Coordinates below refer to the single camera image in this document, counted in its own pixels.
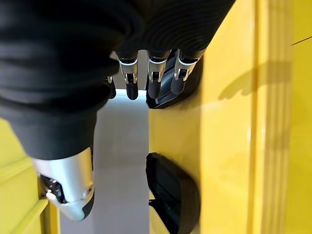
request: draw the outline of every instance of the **yellow wall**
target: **yellow wall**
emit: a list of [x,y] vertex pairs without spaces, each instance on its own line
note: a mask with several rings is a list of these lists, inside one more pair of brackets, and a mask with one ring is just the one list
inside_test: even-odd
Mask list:
[[312,233],[312,39],[307,39],[312,36],[311,9],[312,1],[293,0],[295,45],[286,234]]
[[[59,234],[54,213],[41,222],[48,201],[40,199],[38,179],[31,159],[26,157],[8,123],[0,119],[0,233]],[[53,225],[54,231],[45,229]]]
[[[194,234],[283,234],[289,156],[291,11],[237,0],[204,55],[200,90],[150,110],[150,152],[201,192]],[[167,234],[151,208],[150,233]]]

